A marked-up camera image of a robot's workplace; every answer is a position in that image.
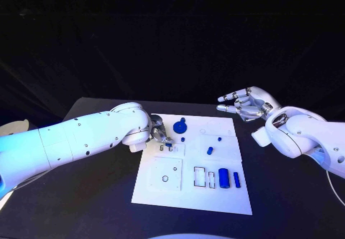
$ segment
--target black table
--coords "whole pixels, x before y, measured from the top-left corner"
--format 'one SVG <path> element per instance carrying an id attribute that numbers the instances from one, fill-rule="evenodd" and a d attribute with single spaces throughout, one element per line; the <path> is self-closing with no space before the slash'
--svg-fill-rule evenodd
<path id="1" fill-rule="evenodd" d="M 107 111 L 128 101 L 81 98 L 66 117 Z M 137 101 L 149 113 L 234 117 L 253 216 L 131 203 L 141 152 L 118 144 L 53 169 L 19 189 L 0 211 L 0 236 L 13 238 L 149 238 L 199 233 L 234 238 L 344 238 L 345 208 L 325 170 L 306 156 L 261 148 L 244 123 L 214 105 Z M 331 175 L 345 198 L 345 179 Z"/>

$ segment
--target black curtain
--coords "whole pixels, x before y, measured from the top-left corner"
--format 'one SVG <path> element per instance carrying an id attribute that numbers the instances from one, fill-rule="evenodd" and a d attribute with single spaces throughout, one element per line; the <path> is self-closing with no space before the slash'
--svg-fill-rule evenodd
<path id="1" fill-rule="evenodd" d="M 79 97 L 217 104 L 250 86 L 281 105 L 344 121 L 345 17 L 326 6 L 4 4 L 0 123 L 53 124 Z"/>

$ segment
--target white board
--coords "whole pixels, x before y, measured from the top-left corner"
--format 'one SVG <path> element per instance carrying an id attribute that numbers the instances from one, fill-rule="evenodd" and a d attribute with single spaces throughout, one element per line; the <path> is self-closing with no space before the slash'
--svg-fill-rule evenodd
<path id="1" fill-rule="evenodd" d="M 160 151 L 162 143 L 154 140 L 147 143 L 131 202 L 253 215 L 232 119 L 159 115 L 175 144 L 172 151 L 166 146 Z M 173 124 L 182 117 L 186 132 L 178 134 L 173 131 Z M 214 148 L 211 155 L 206 154 L 209 147 Z M 193 185 L 195 167 L 205 168 L 205 187 Z M 230 171 L 228 189 L 219 187 L 219 168 L 227 168 Z M 214 189 L 209 188 L 209 172 L 214 172 Z M 234 172 L 238 173 L 241 188 L 235 188 Z"/>

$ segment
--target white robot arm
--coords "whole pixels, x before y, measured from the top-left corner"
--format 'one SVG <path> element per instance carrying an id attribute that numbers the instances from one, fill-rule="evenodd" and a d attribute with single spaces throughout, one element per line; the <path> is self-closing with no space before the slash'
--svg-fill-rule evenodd
<path id="1" fill-rule="evenodd" d="M 105 151 L 120 141 L 131 152 L 143 150 L 153 138 L 169 146 L 173 140 L 162 118 L 150 116 L 140 104 L 126 103 L 110 111 L 0 137 L 0 198 L 49 170 Z"/>
<path id="2" fill-rule="evenodd" d="M 271 143 L 290 158 L 307 155 L 329 172 L 345 178 L 345 123 L 326 122 L 305 109 L 281 107 L 258 87 L 243 89 L 218 101 L 231 99 L 237 99 L 234 106 L 218 105 L 219 111 L 238 113 L 245 122 L 257 118 L 266 120 L 266 126 L 251 133 L 258 145 L 264 147 Z"/>

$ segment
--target white cable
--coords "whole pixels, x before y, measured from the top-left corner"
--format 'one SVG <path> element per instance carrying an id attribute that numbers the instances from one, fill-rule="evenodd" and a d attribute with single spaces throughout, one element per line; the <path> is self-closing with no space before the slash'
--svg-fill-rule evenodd
<path id="1" fill-rule="evenodd" d="M 344 206 L 345 206 L 345 203 L 344 203 L 342 199 L 339 198 L 338 193 L 336 193 L 336 190 L 335 190 L 335 188 L 333 188 L 333 185 L 332 185 L 332 182 L 331 182 L 331 178 L 329 178 L 329 185 L 331 185 L 331 187 L 332 187 L 333 193 L 335 193 L 335 195 L 336 195 L 336 197 L 338 197 L 341 203 L 342 203 Z"/>

